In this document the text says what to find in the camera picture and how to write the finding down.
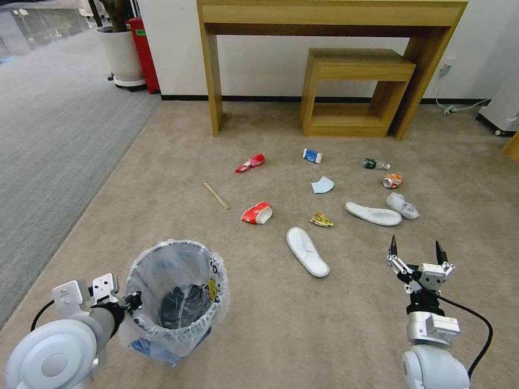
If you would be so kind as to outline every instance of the blue and white can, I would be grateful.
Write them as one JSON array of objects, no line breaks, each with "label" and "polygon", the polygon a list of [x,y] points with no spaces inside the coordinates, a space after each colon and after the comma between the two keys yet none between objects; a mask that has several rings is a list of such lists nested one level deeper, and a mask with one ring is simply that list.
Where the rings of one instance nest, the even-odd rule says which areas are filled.
[{"label": "blue and white can", "polygon": [[317,151],[304,149],[303,150],[303,158],[309,160],[314,163],[321,163],[321,159],[323,158],[323,153],[318,153]]}]

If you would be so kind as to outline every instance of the yellow sticker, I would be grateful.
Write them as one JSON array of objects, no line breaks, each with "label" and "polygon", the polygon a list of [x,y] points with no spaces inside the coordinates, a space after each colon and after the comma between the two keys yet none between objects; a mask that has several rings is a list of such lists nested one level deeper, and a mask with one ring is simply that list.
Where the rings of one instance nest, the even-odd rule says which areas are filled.
[{"label": "yellow sticker", "polygon": [[218,296],[218,288],[216,287],[216,282],[209,278],[209,298],[211,301],[214,301],[214,299]]}]

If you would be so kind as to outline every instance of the beige carpet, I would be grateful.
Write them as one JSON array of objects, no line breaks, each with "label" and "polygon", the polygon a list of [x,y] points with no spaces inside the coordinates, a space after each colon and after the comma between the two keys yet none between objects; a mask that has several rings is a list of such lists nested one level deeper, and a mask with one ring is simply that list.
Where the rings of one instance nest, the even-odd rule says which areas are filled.
[{"label": "beige carpet", "polygon": [[[518,381],[519,165],[501,154],[505,139],[473,120],[443,117],[422,106],[403,142],[392,138],[304,138],[295,104],[228,103],[231,115],[210,136],[207,103],[163,103],[0,334],[0,364],[29,330],[52,287],[116,272],[122,283],[138,254],[160,240],[203,242],[225,260],[232,293],[226,320],[175,368],[124,350],[117,339],[97,386],[154,388],[401,388],[408,350],[403,285],[384,259],[395,234],[409,263],[434,262],[439,239],[457,269],[444,295],[486,315],[496,336],[474,374],[474,388]],[[324,153],[304,161],[304,147]],[[262,152],[266,163],[236,174]],[[347,200],[384,206],[384,173],[361,167],[365,157],[401,173],[397,189],[421,216],[397,227],[364,222]],[[315,195],[326,175],[335,188]],[[230,204],[223,210],[207,180]],[[240,221],[264,200],[274,216],[260,226]],[[308,223],[322,210],[335,227]],[[330,265],[312,277],[290,252],[285,233],[306,229]],[[464,333],[453,354],[465,366],[486,337],[477,319],[448,305]],[[53,309],[42,323],[55,318]]]}]

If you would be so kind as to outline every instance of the green bottle label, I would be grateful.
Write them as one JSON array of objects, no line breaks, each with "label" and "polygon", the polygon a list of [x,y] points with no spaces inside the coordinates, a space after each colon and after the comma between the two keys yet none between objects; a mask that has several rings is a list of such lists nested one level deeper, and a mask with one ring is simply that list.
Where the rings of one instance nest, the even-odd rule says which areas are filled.
[{"label": "green bottle label", "polygon": [[364,160],[364,167],[366,169],[374,169],[377,166],[377,161],[371,158],[366,158]]}]

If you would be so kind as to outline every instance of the orange can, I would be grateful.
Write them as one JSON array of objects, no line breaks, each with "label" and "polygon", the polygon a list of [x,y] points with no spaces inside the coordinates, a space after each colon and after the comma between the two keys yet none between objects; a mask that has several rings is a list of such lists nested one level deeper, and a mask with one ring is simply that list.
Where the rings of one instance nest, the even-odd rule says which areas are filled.
[{"label": "orange can", "polygon": [[398,174],[390,174],[384,177],[382,184],[388,188],[393,189],[402,184],[402,176]]}]

